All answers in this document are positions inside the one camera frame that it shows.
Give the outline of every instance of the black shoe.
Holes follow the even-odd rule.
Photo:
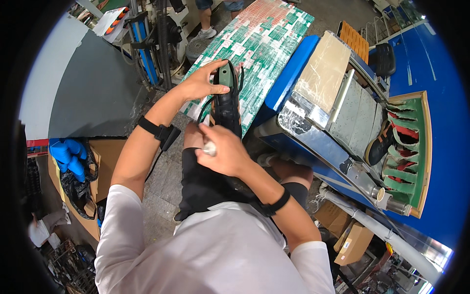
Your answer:
[[[393,128],[390,122],[386,120],[382,123],[379,136],[370,141],[367,146],[365,156],[367,164],[370,166],[376,165],[388,153],[388,148],[394,143]]]

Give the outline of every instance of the black wristband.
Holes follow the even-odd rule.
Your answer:
[[[284,189],[284,194],[281,198],[274,204],[263,204],[261,201],[256,201],[250,203],[258,212],[260,212],[265,217],[270,217],[276,214],[276,211],[281,209],[286,205],[287,201],[290,198],[290,192]]]
[[[174,125],[170,125],[169,127],[165,127],[164,125],[156,126],[143,116],[139,119],[137,124],[161,142],[160,149],[162,151],[167,151],[181,133],[180,129]]]

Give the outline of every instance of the plastic wrap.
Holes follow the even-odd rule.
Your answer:
[[[244,136],[313,19],[281,0],[256,0],[214,38],[184,79],[214,59],[229,59],[236,69],[243,64],[245,77],[239,98]],[[210,97],[190,101],[180,111],[197,119]]]
[[[350,55],[349,47],[325,31],[292,92],[307,118],[322,128],[329,120]]]

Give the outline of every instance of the black shorts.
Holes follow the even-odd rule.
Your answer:
[[[180,212],[175,216],[176,221],[182,221],[196,212],[208,211],[208,207],[226,201],[250,203],[256,196],[235,189],[232,181],[226,175],[203,167],[197,163],[194,151],[197,148],[186,148],[182,154],[183,185]],[[305,209],[307,188],[299,183],[285,183],[282,186]]]

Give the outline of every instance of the green and white tablecloth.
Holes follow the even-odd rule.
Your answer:
[[[214,38],[184,79],[214,59],[229,59],[237,69],[243,63],[245,77],[239,98],[244,136],[312,22],[313,16],[281,0],[256,0]],[[197,119],[210,97],[188,102],[180,111]]]

